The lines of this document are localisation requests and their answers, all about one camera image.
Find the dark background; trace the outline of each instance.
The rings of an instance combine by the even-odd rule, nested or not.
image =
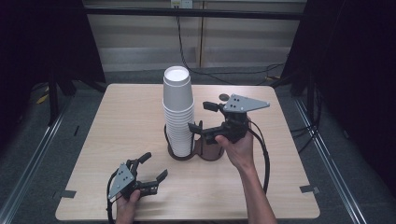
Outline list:
[[[313,80],[396,195],[396,2],[308,1],[304,13],[282,76],[296,74],[295,95]]]
[[[80,0],[1,1],[0,148],[12,135],[32,87],[49,81],[50,72],[64,92],[70,80],[105,81],[85,14],[62,7],[83,7]]]

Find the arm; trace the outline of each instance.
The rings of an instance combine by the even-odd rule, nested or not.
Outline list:
[[[132,224],[134,222],[134,212],[136,210],[136,203],[140,197],[140,190],[132,192],[129,200],[125,200],[120,193],[117,195],[117,219],[116,224]]]
[[[246,136],[233,144],[224,136],[216,141],[225,148],[231,163],[238,170],[247,202],[247,218],[250,224],[276,223],[276,217],[262,189],[253,160],[253,135]]]

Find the black cable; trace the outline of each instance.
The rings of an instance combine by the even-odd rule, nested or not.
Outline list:
[[[311,143],[311,141],[317,136],[317,133],[318,133],[318,129],[315,129],[315,130],[314,130],[314,133],[313,133],[312,136],[308,139],[308,141],[305,143],[305,145],[304,145],[302,148],[300,148],[300,149],[298,150],[298,153],[301,153],[302,151],[304,151],[304,150],[306,149],[306,147],[308,147],[309,143]]]
[[[270,64],[266,67],[266,69],[261,70],[261,71],[256,71],[256,72],[217,72],[217,73],[203,73],[203,72],[198,72],[198,71],[194,71],[192,70],[186,62],[186,59],[184,57],[184,51],[183,51],[183,43],[181,41],[181,32],[180,32],[180,17],[177,17],[177,30],[178,30],[178,43],[179,43],[179,50],[180,50],[180,56],[181,56],[181,61],[183,62],[183,65],[186,67],[187,70],[189,70],[190,72],[197,74],[197,75],[202,75],[202,76],[209,76],[209,77],[213,77],[214,79],[230,84],[230,85],[238,85],[229,81],[226,81],[224,79],[218,78],[218,77],[214,77],[213,75],[239,75],[239,74],[245,74],[245,75],[253,75],[253,74],[260,74],[260,73],[266,73],[267,76],[264,78],[263,81],[253,84],[253,86],[260,86],[263,82],[265,82],[267,80],[267,78],[269,77],[269,71],[276,69],[277,67],[284,65],[285,63],[274,63],[274,64]]]
[[[267,147],[263,141],[263,139],[261,139],[259,137],[258,134],[256,134],[253,130],[251,130],[250,128],[247,128],[247,130],[253,134],[254,137],[257,138],[257,140],[259,140],[260,145],[262,146],[262,154],[264,155],[264,162],[265,162],[265,174],[264,174],[264,183],[262,184],[262,189],[264,190],[265,194],[267,193],[268,190],[268,184],[269,184],[269,180],[270,180],[270,157],[268,155],[268,151],[267,151]]]
[[[260,136],[262,137],[262,139],[264,139],[264,137],[262,136],[262,130],[260,130],[259,126],[251,120],[249,120],[249,122],[252,123],[257,128],[257,130],[259,130]]]
[[[108,219],[108,223],[110,224],[115,224],[114,219],[113,219],[113,203],[117,200],[115,200],[114,202],[111,202],[110,199],[108,198],[108,195],[110,194],[110,185],[111,185],[111,181],[113,180],[113,178],[117,175],[117,171],[119,169],[117,169],[112,175],[111,177],[108,179],[108,183],[107,183],[107,189],[106,189],[106,200],[107,200],[107,219]]]
[[[320,94],[318,88],[316,88],[316,93],[317,93],[317,94],[316,94],[316,103],[317,103],[317,106],[318,106],[318,115],[317,115],[317,118],[315,119],[314,123],[311,124],[311,125],[309,125],[309,126],[307,126],[307,127],[305,128],[307,131],[310,131],[310,129],[312,130],[312,129],[315,127],[315,130],[313,130],[312,136],[308,139],[308,141],[305,143],[305,145],[304,145],[302,148],[300,148],[300,149],[298,150],[298,153],[301,153],[302,151],[304,151],[304,150],[308,147],[309,143],[310,143],[310,142],[316,137],[316,135],[318,134],[319,124],[320,124],[320,118],[321,118],[321,111],[322,111],[323,97],[321,96],[321,94]]]

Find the wall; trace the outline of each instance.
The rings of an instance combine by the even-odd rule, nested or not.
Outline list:
[[[85,0],[85,6],[170,7],[170,0]],[[193,1],[193,8],[303,12],[304,1]],[[177,19],[89,15],[105,72],[182,64]],[[298,21],[180,18],[189,67],[265,66],[286,61]]]

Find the wall outlet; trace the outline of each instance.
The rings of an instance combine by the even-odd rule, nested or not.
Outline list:
[[[192,8],[192,0],[181,0],[181,8]]]
[[[171,0],[171,8],[181,8],[181,0]]]

